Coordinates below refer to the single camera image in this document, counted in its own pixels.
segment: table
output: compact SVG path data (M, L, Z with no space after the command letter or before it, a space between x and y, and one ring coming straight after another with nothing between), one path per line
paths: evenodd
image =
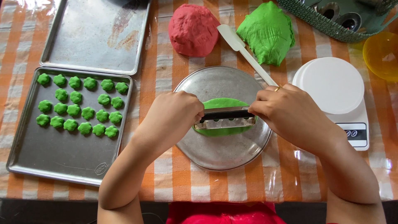
M5 169L12 140L39 58L56 11L54 2L5 0L0 9L0 198L39 200L97 200L98 188L8 173ZM132 95L123 145L143 120L152 101L170 92L191 72L213 65L241 69L265 86L238 53L220 40L205 58L173 51L168 22L183 3L204 5L221 24L238 27L261 0L152 0L150 37L142 58L138 88ZM398 199L398 83L387 83L367 69L361 44L338 42L292 16L296 45L279 67L263 68L279 84L291 82L300 66L317 57L338 57L354 65L365 83L370 148L359 154L368 162L383 200ZM387 28L398 33L398 20ZM208 172L172 147L144 176L139 193L147 201L325 201L326 183L319 160L275 134L264 152L250 164L228 172Z

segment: round metal tray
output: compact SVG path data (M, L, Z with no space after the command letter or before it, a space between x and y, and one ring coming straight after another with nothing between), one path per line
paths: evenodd
M241 70L213 66L187 76L175 89L195 94L202 102L228 97L251 104L261 85ZM177 147L198 166L211 171L227 171L254 160L267 144L271 129L262 120L250 130L236 135L208 137L190 129Z

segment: yellow bowl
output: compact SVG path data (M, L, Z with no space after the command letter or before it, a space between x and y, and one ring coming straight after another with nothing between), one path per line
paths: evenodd
M387 81L398 82L398 35L381 32L369 37L362 54L374 74Z

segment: red dough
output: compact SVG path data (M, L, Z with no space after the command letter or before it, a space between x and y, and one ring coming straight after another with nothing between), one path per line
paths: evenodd
M170 20L170 41L180 54L204 57L216 45L219 25L220 22L206 7L183 4Z

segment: white spatula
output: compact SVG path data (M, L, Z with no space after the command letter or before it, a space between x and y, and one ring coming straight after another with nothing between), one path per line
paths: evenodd
M257 63L257 61L250 55L245 48L245 43L239 38L239 36L232 30L228 25L217 26L222 37L231 46L234 51L239 51L244 58L252 65L257 73L264 79L264 81L270 86L278 86L276 82L267 74L266 71Z

